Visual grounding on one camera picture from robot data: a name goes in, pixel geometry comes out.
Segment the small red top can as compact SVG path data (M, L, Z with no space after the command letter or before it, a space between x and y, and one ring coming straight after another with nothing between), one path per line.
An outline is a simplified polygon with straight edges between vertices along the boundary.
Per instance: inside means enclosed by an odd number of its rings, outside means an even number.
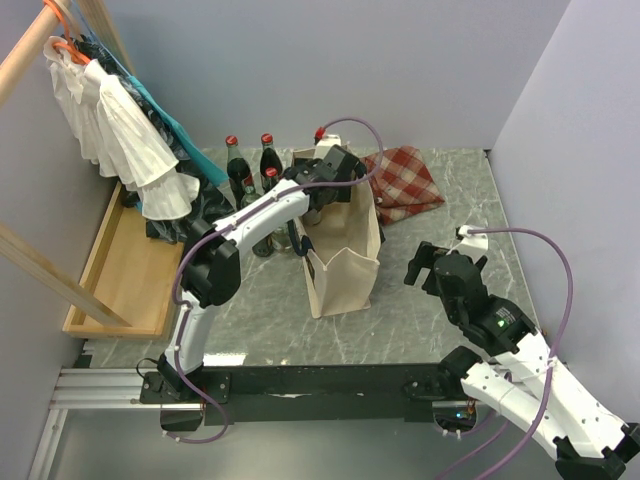
M317 225L321 222L321 213L316 210L311 210L303 216L303 222L308 226Z

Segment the green cap bottle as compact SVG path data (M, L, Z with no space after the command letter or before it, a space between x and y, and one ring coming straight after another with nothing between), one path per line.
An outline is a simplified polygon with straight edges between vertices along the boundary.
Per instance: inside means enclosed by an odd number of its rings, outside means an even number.
M286 223L280 225L271 233L273 247L278 252L287 252L292 249L289 228Z
M240 206L245 208L250 204L260 199L260 194L257 192L256 187L253 184L246 184L243 186L243 196Z

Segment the tall dark can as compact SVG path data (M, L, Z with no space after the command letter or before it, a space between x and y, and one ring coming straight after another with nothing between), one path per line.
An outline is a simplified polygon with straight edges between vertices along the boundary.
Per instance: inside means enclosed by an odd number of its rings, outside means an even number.
M271 236L267 235L266 237L259 240L253 247L252 252L261 258L267 258L274 253L274 247L272 244Z

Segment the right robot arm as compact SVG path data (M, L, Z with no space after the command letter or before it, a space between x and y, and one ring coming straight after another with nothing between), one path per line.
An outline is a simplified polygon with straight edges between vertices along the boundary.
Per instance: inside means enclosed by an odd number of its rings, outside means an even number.
M639 453L639 426L604 407L551 352L541 330L512 301L483 283L488 241L455 248L421 243L404 282L429 272L423 290L440 299L447 318L490 362L459 347L438 374L441 392L479 400L540 445L564 479L618 479Z

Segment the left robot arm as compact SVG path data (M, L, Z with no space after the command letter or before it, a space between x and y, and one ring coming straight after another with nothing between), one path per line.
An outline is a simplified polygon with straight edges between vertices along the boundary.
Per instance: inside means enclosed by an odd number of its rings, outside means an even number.
M271 190L235 214L212 224L191 225L172 287L179 319L157 362L164 389L173 399L186 402L202 392L199 373L206 336L215 309L240 288L242 258L277 227L344 200L370 176L371 170L353 153L331 145L321 156L285 169Z

